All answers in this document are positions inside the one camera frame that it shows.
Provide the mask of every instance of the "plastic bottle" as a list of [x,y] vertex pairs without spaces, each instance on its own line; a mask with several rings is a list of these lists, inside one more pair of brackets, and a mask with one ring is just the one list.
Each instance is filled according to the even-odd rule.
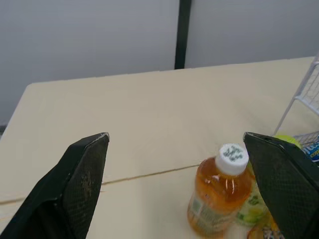
[[237,144],[225,144],[217,157],[204,160],[197,169],[195,191],[187,218],[201,236],[219,238],[236,217],[251,192],[246,171],[248,153]]

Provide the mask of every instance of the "bottle label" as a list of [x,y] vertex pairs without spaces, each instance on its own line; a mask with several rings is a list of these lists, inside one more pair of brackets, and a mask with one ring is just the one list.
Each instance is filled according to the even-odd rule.
[[249,198],[237,214],[237,219],[247,226],[255,225],[267,212],[267,206],[260,195],[256,182],[253,182],[253,189]]
[[213,210],[196,193],[190,199],[189,210],[197,218],[197,227],[208,235],[226,229],[237,214],[237,211],[223,214]]

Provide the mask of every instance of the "white metal shelf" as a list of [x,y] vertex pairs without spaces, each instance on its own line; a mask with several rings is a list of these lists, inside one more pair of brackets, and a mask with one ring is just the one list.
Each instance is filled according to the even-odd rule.
[[280,126],[282,125],[286,115],[288,114],[295,100],[300,101],[306,107],[311,109],[315,114],[319,116],[319,53],[312,61],[305,77],[301,81],[296,93],[294,94],[293,98],[289,102],[288,107],[286,108],[284,112],[284,115],[280,119],[279,124],[275,129],[274,135],[277,134]]

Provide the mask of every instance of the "snack package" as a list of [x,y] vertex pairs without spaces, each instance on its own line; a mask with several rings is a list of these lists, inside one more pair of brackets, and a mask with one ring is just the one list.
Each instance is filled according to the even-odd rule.
[[319,140],[312,145],[304,147],[303,151],[309,156],[312,162],[319,166]]
[[270,212],[255,225],[247,235],[247,239],[285,239]]

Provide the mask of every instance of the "wire rack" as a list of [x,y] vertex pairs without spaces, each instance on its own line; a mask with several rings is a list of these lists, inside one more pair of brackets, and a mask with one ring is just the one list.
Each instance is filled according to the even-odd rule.
[[[314,60],[312,61],[305,77],[301,81],[296,93],[294,94],[293,98],[288,104],[284,115],[279,121],[277,128],[275,129],[274,135],[278,132],[280,126],[282,125],[286,115],[288,114],[291,106],[293,105],[294,101],[298,100],[303,103],[306,107],[311,109],[315,114],[319,116],[319,52],[317,56],[315,56]],[[295,138],[299,138],[300,140],[310,140],[312,138],[317,138],[319,135],[318,132],[304,134],[304,135],[297,135]]]
[[302,148],[307,147],[318,141],[319,131],[295,136],[295,139],[301,144]]

